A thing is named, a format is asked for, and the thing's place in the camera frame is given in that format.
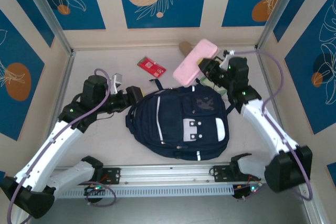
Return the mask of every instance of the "pink case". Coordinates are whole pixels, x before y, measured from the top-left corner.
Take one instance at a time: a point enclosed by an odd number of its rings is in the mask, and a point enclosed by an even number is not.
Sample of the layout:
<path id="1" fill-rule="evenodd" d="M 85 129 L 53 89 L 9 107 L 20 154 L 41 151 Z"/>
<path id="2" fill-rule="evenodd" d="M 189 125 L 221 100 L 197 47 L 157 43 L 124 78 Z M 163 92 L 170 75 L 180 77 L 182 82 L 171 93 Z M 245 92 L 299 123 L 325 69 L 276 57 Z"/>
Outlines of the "pink case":
<path id="1" fill-rule="evenodd" d="M 217 52 L 218 47 L 215 44 L 202 39 L 175 69 L 173 77 L 183 86 L 189 87 L 201 71 L 197 65 L 198 61 L 203 58 L 213 58 Z"/>

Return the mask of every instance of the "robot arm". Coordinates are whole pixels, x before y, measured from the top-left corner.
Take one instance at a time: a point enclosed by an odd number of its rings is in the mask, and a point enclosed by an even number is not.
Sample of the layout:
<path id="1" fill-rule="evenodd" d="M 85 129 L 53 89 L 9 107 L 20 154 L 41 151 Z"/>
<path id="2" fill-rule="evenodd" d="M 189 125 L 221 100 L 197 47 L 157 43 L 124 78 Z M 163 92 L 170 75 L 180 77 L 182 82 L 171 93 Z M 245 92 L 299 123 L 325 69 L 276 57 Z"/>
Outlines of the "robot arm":
<path id="1" fill-rule="evenodd" d="M 106 102 L 98 110 L 65 129 L 54 140 L 55 135 L 66 125 L 88 113 L 105 99 L 107 79 L 98 75 L 90 76 L 84 82 L 83 92 L 64 107 L 53 131 L 35 156 L 15 177 L 6 176 L 2 180 L 1 189 L 9 199 L 12 199 L 18 185 L 23 183 L 14 203 L 34 218 L 42 217 L 51 208 L 55 199 L 70 188 L 84 181 L 96 182 L 101 179 L 103 164 L 90 156 L 56 176 L 51 177 L 51 174 L 68 148 L 83 135 L 91 123 L 97 120 L 98 114 L 121 112 L 142 98 L 140 88 L 134 86 L 126 88 L 126 94 L 122 90 L 116 90 L 121 84 L 121 75 L 116 74 L 112 80 L 111 93 Z M 34 162 L 37 163 L 27 176 L 27 171 Z"/>
<path id="2" fill-rule="evenodd" d="M 231 105 L 254 126 L 269 150 L 267 160 L 250 154 L 237 157 L 240 172 L 264 178 L 275 192 L 304 183 L 304 176 L 286 143 L 298 156 L 308 178 L 312 162 L 311 150 L 307 146 L 299 146 L 278 125 L 267 109 L 262 110 L 261 96 L 248 85 L 247 59 L 233 57 L 232 52 L 225 51 L 224 54 L 227 56 L 222 64 L 215 60 L 203 59 L 198 66 L 210 81 L 227 89 Z"/>

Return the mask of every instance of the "backpack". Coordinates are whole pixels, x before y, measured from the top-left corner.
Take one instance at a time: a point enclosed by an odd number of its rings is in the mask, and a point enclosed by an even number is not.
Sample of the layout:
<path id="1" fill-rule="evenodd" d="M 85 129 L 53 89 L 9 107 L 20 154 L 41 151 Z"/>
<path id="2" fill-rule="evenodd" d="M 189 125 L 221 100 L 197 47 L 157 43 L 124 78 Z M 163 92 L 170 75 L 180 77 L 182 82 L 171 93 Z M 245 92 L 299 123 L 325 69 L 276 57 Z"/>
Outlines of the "backpack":
<path id="1" fill-rule="evenodd" d="M 126 116 L 135 139 L 153 152 L 177 159 L 208 160 L 219 157 L 229 140 L 227 114 L 220 94 L 197 84 L 163 89 L 146 95 Z"/>

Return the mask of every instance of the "cable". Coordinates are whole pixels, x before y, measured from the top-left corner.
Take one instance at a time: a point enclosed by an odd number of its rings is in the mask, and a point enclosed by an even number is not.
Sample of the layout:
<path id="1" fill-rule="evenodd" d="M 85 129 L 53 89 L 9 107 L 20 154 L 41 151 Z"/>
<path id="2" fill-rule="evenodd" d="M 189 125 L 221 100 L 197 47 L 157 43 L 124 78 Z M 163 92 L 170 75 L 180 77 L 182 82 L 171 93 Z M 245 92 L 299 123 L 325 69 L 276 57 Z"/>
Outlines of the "cable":
<path id="1" fill-rule="evenodd" d="M 100 118 L 100 119 L 97 119 L 96 121 L 109 119 L 109 118 L 112 118 L 113 116 L 114 116 L 114 112 L 113 112 L 113 114 L 111 116 L 108 116 L 107 118 Z"/>
<path id="2" fill-rule="evenodd" d="M 255 52 L 258 52 L 262 55 L 266 55 L 268 56 L 269 58 L 271 58 L 271 60 L 273 60 L 275 62 L 275 64 L 277 65 L 279 71 L 280 71 L 280 75 L 281 75 L 281 83 L 280 83 L 280 86 L 278 88 L 278 90 L 272 94 L 269 98 L 267 98 L 263 104 L 262 104 L 262 112 L 263 112 L 263 115 L 265 116 L 266 120 L 269 122 L 269 124 L 273 127 L 273 129 L 277 132 L 277 134 L 280 136 L 282 142 L 288 147 L 289 151 L 291 152 L 291 154 L 293 155 L 295 161 L 297 162 L 301 172 L 302 172 L 302 175 L 305 179 L 305 182 L 307 184 L 307 187 L 308 187 L 308 192 L 309 192 L 309 197 L 307 198 L 306 196 L 298 193 L 297 191 L 294 191 L 295 194 L 305 200 L 312 200 L 313 199 L 313 192 L 312 192 L 312 188 L 311 188 L 311 184 L 309 182 L 309 178 L 308 178 L 308 175 L 305 171 L 305 168 L 303 167 L 298 155 L 295 153 L 295 151 L 293 150 L 293 148 L 290 146 L 290 144 L 288 143 L 288 141 L 285 139 L 285 136 L 281 133 L 281 131 L 278 129 L 278 127 L 275 126 L 275 124 L 273 123 L 273 121 L 268 117 L 268 115 L 265 113 L 265 108 L 266 108 L 266 104 L 274 99 L 279 93 L 280 91 L 283 89 L 284 85 L 284 78 L 283 78 L 283 75 L 284 75 L 284 71 L 281 67 L 281 64 L 280 62 L 272 55 L 272 54 L 269 54 L 268 52 L 265 52 L 265 51 L 261 51 L 261 50 L 254 50 L 254 51 L 246 51 L 246 52 L 235 52 L 235 54 L 237 55 L 246 55 L 246 54 L 254 54 Z"/>
<path id="3" fill-rule="evenodd" d="M 80 94 L 76 94 L 76 95 L 74 96 L 74 98 L 72 99 L 72 101 L 73 101 L 73 102 L 76 102 L 76 101 L 78 100 L 78 98 L 80 98 L 81 95 L 82 95 L 82 93 L 80 93 Z"/>
<path id="4" fill-rule="evenodd" d="M 25 177 L 20 181 L 20 183 L 18 184 L 18 186 L 16 187 L 12 199 L 10 200 L 9 206 L 8 206 L 8 212 L 7 212 L 7 223 L 8 224 L 12 224 L 12 210 L 13 210 L 13 206 L 14 206 L 14 201 L 18 195 L 19 190 L 21 189 L 23 183 L 26 181 L 26 178 L 29 176 L 29 174 L 32 172 L 32 170 L 34 169 L 34 167 L 36 166 L 36 164 L 38 163 L 38 161 L 41 159 L 41 157 L 45 154 L 45 152 L 48 150 L 48 148 L 51 146 L 51 144 L 53 144 L 56 139 L 69 127 L 71 127 L 73 124 L 77 123 L 78 121 L 82 120 L 83 118 L 87 117 L 88 115 L 92 114 L 93 112 L 97 111 L 101 106 L 103 106 L 103 104 L 107 101 L 110 92 L 111 92 L 111 79 L 109 77 L 109 75 L 105 72 L 105 70 L 101 69 L 101 68 L 97 68 L 94 70 L 94 74 L 97 75 L 97 72 L 100 71 L 102 72 L 107 81 L 108 81 L 108 89 L 106 92 L 106 95 L 104 97 L 104 99 L 96 106 L 94 107 L 92 110 L 90 110 L 89 112 L 85 113 L 84 115 L 81 115 L 80 117 L 74 119 L 73 121 L 71 121 L 69 124 L 67 124 L 66 126 L 64 126 L 52 139 L 54 140 L 53 142 L 49 142 L 44 148 L 43 150 L 38 154 L 37 158 L 33 161 L 33 163 L 31 164 L 31 166 L 29 167 L 29 169 L 26 172 Z M 27 219 L 25 219 L 23 222 L 21 222 L 21 224 L 25 224 L 30 220 L 31 216 L 29 216 Z"/>
<path id="5" fill-rule="evenodd" d="M 237 188 L 234 188 L 233 191 L 236 191 L 236 190 L 240 190 L 240 189 L 244 189 L 244 188 L 247 188 L 247 187 L 251 187 L 250 185 L 248 186 L 242 186 L 242 187 L 237 187 Z"/>
<path id="6" fill-rule="evenodd" d="M 105 189 L 109 190 L 113 194 L 113 196 L 114 196 L 114 200 L 111 203 L 108 203 L 108 204 L 105 204 L 105 205 L 92 204 L 89 201 L 89 196 L 92 194 L 92 192 L 96 191 L 96 190 L 92 190 L 92 191 L 90 191 L 90 192 L 87 193 L 86 198 L 85 198 L 85 200 L 87 201 L 87 203 L 90 206 L 93 206 L 93 207 L 110 207 L 110 206 L 112 206 L 116 202 L 116 200 L 117 200 L 116 193 L 109 186 L 107 186 L 107 185 L 105 185 L 103 183 L 100 183 L 100 182 L 92 182 L 92 181 L 86 181 L 86 182 L 83 182 L 82 184 L 86 184 L 86 183 L 90 183 L 90 184 L 94 184 L 94 185 L 100 185 L 100 186 L 104 187 Z"/>
<path id="7" fill-rule="evenodd" d="M 267 186 L 267 184 L 263 184 L 262 186 L 260 186 L 260 187 L 257 189 L 256 192 L 251 193 L 251 194 L 248 195 L 248 196 L 243 196 L 243 197 L 242 197 L 241 199 L 239 199 L 239 200 L 243 200 L 243 201 L 245 201 L 246 199 L 248 199 L 248 198 L 254 196 L 257 192 L 259 192 L 260 190 L 262 190 L 262 189 L 265 188 L 266 186 Z"/>
<path id="8" fill-rule="evenodd" d="M 213 168 L 213 167 L 210 168 L 210 170 L 209 170 L 209 175 L 214 177 L 214 176 L 215 176 L 215 173 L 211 173 L 211 170 L 214 170 L 214 168 Z"/>

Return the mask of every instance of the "red card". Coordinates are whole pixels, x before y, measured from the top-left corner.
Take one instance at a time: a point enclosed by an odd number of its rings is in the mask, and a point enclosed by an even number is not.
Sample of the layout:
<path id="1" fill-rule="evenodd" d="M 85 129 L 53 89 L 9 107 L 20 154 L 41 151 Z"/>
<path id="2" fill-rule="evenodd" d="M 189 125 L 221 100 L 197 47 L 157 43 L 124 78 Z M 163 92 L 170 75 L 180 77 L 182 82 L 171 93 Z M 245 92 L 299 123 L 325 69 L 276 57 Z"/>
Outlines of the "red card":
<path id="1" fill-rule="evenodd" d="M 140 60 L 138 66 L 156 78 L 159 78 L 163 73 L 166 72 L 164 67 L 160 66 L 148 57 L 144 57 L 142 60 Z"/>

